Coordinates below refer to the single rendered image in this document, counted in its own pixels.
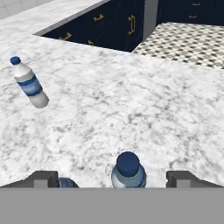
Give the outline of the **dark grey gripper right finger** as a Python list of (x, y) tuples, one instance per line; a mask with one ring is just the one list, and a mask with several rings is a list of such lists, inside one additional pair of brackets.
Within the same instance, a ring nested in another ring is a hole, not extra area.
[(168, 171), (166, 173), (166, 179), (167, 188), (221, 188), (221, 185), (216, 185), (209, 181), (199, 179), (189, 171)]

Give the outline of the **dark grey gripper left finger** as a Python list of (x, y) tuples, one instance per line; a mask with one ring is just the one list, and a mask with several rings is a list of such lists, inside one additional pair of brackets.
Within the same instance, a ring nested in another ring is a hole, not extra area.
[(28, 178), (10, 183), (4, 187), (55, 188), (58, 186), (58, 173), (56, 171), (35, 171)]

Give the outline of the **dark blue round bottle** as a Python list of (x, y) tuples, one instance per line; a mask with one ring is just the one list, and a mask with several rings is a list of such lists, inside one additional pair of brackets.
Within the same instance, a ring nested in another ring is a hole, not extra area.
[(78, 185), (70, 178), (58, 178), (60, 188), (75, 188)]

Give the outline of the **plastic bottle with blue cap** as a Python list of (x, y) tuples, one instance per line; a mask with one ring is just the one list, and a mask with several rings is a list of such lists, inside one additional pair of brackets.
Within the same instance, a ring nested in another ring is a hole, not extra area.
[(145, 188), (146, 172), (138, 156), (131, 151), (121, 153), (111, 173), (114, 188)]

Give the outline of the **white plastic bottle blue label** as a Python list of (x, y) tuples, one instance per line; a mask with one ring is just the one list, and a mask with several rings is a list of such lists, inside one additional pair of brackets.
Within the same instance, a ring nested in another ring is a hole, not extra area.
[(48, 104), (49, 98), (36, 74), (18, 56), (11, 57), (10, 63), (14, 66), (15, 81), (29, 98), (31, 104), (38, 109), (44, 108)]

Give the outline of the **navy blue cupboard run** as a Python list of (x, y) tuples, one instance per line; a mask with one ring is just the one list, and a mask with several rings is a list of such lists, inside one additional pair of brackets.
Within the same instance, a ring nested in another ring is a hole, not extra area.
[(132, 52), (143, 33), (144, 0), (110, 0), (43, 37)]
[(157, 24), (224, 26), (224, 0), (158, 0)]

